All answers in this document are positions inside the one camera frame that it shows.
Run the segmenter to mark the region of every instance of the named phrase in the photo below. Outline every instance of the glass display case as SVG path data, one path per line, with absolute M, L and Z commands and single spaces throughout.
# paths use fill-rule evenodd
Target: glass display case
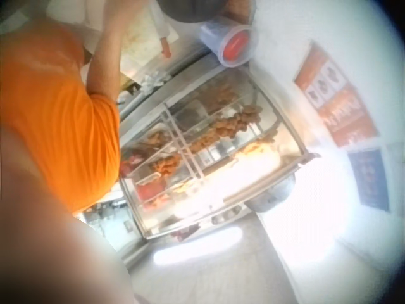
M 233 208 L 315 157 L 243 68 L 208 74 L 166 92 L 124 136 L 120 182 L 146 239 Z

